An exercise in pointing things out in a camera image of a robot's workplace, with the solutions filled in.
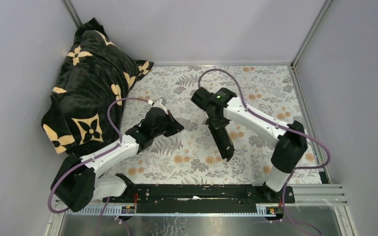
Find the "black paper box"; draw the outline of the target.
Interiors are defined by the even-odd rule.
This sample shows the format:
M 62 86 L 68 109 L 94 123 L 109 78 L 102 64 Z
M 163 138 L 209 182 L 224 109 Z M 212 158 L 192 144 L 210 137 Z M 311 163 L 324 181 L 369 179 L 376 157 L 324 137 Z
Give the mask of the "black paper box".
M 206 125 L 208 126 L 216 146 L 220 152 L 221 158 L 229 162 L 233 157 L 235 148 L 230 135 L 226 129 L 230 120 L 207 118 Z

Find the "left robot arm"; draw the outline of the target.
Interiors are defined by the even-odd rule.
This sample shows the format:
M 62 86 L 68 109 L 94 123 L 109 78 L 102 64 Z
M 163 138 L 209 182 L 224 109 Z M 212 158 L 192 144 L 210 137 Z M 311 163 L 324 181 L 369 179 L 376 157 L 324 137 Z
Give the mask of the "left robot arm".
M 91 201 L 116 197 L 132 198 L 133 189 L 122 177 L 101 177 L 117 163 L 133 157 L 153 144 L 159 136 L 169 137 L 184 130 L 167 109 L 152 107 L 144 119 L 125 132 L 122 139 L 82 157 L 70 155 L 63 161 L 52 185 L 48 207 L 57 196 L 69 210 L 78 212 Z

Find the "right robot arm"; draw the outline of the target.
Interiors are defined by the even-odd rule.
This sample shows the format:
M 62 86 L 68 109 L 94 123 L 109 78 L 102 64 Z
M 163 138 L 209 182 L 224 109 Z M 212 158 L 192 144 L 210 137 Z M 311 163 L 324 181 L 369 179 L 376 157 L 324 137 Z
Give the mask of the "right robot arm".
M 276 202 L 282 196 L 282 188 L 289 175 L 308 149 L 306 138 L 303 137 L 303 124 L 298 121 L 289 124 L 272 118 L 246 104 L 240 96 L 226 88 L 212 93 L 200 87 L 194 92 L 191 101 L 206 112 L 206 125 L 222 159 L 229 161 L 234 153 L 226 129 L 232 120 L 255 132 L 274 147 L 271 157 L 273 168 L 265 181 L 262 195 L 266 201 Z

